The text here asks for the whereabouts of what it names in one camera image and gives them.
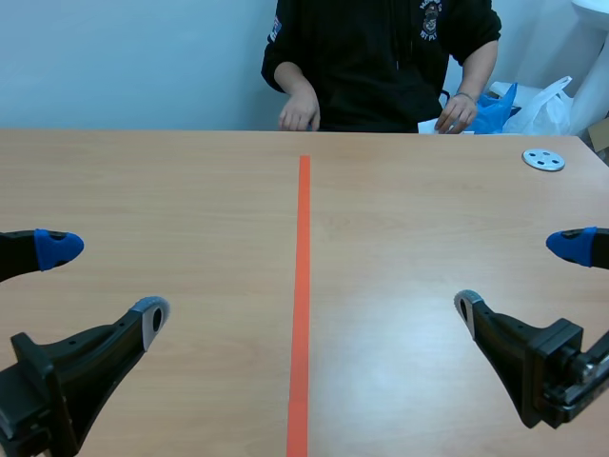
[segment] white wall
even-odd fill
[[[285,99],[260,66],[275,1],[0,0],[0,127],[274,129]],[[495,0],[493,78],[576,89],[602,37],[569,3]],[[460,80],[453,62],[446,87]]]

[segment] black hoodie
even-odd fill
[[[491,0],[279,0],[263,63],[283,62],[315,89],[322,129],[416,131],[442,112],[448,56],[462,65],[500,37]]]

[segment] blue plastic bag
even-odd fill
[[[515,83],[503,98],[481,96],[478,101],[478,116],[467,131],[473,131],[477,135],[503,133],[503,126],[512,113],[517,90],[518,83]]]

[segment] metal disc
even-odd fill
[[[561,171],[564,169],[564,159],[547,149],[526,150],[522,159],[534,169],[542,169],[543,171]]]

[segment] orange tape line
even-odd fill
[[[296,284],[287,410],[287,457],[308,454],[308,343],[311,293],[311,158],[301,156],[296,232]]]

